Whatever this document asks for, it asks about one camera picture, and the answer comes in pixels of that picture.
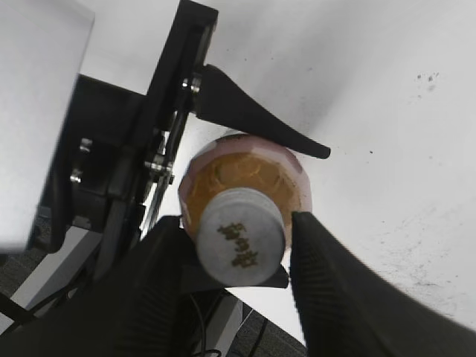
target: screw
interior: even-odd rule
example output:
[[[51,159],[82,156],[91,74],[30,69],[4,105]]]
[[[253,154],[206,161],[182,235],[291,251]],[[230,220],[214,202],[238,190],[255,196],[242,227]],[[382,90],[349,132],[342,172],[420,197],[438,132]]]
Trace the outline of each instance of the screw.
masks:
[[[92,140],[88,138],[82,138],[80,144],[80,151],[86,154],[91,152]]]
[[[69,181],[71,181],[73,184],[80,184],[82,175],[83,171],[79,169],[73,169],[73,172],[69,176]]]
[[[200,91],[200,85],[202,84],[202,78],[196,74],[193,75],[191,80],[191,84],[188,83],[188,78],[185,78],[184,81],[181,83],[183,89],[187,89],[190,87],[190,91],[197,95]]]
[[[164,156],[161,154],[156,154],[152,162],[146,161],[144,162],[144,166],[151,170],[153,173],[160,173],[164,169],[164,166],[162,166],[163,163]]]

